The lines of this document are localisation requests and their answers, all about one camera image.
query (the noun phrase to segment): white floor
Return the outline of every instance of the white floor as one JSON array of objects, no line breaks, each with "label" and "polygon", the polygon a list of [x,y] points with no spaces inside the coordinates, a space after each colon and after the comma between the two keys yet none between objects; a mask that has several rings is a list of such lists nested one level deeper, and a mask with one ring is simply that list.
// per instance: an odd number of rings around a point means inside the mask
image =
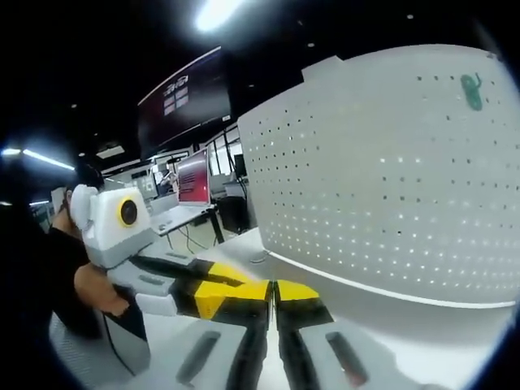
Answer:
[{"label": "white floor", "polygon": [[[227,241],[236,236],[235,233],[224,230],[220,217],[219,224],[224,240]],[[213,248],[218,244],[215,239],[215,231],[209,219],[207,222],[197,226],[193,226],[193,224],[189,223],[181,229],[171,232],[168,236],[173,252],[185,256],[193,256],[206,249]],[[163,237],[161,240],[167,242],[168,237]]]}]

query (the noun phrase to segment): black ceiling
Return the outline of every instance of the black ceiling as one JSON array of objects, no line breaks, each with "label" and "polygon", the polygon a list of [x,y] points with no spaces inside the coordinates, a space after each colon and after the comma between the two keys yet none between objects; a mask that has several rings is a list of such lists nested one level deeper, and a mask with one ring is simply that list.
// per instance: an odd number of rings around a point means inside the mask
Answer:
[{"label": "black ceiling", "polygon": [[[246,2],[228,24],[203,34],[194,20],[204,2],[17,2],[12,16],[4,15],[10,27],[2,50],[3,144],[45,142],[46,150],[71,163],[86,153],[99,169],[139,158],[137,103],[216,46],[226,54],[232,109],[239,115],[300,82],[302,67],[328,55],[349,58],[421,43],[489,46],[475,31],[475,15],[507,46],[504,26],[516,26],[505,22],[501,6],[481,9],[471,2],[263,0]],[[515,49],[508,53],[516,63]],[[97,158],[110,142],[126,152]],[[27,177],[35,187],[53,185],[39,174]]]}]

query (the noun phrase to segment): person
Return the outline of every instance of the person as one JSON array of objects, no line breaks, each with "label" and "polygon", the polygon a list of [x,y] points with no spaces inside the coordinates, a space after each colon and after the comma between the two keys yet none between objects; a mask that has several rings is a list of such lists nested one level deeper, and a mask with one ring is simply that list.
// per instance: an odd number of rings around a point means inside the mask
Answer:
[{"label": "person", "polygon": [[93,309],[120,316],[128,303],[120,297],[106,275],[90,261],[74,223],[70,204],[79,183],[102,187],[102,178],[78,178],[63,188],[63,202],[47,233],[51,258],[45,265],[45,281],[50,291],[53,311],[63,324],[77,335],[101,336]]}]

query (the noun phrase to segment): perforated wall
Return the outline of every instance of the perforated wall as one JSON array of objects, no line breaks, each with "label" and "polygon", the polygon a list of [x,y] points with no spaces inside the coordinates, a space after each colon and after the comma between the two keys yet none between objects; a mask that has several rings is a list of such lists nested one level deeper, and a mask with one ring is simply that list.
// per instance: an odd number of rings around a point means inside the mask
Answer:
[{"label": "perforated wall", "polygon": [[238,121],[266,249],[403,299],[512,304],[520,99],[504,65],[418,45],[304,78]]}]

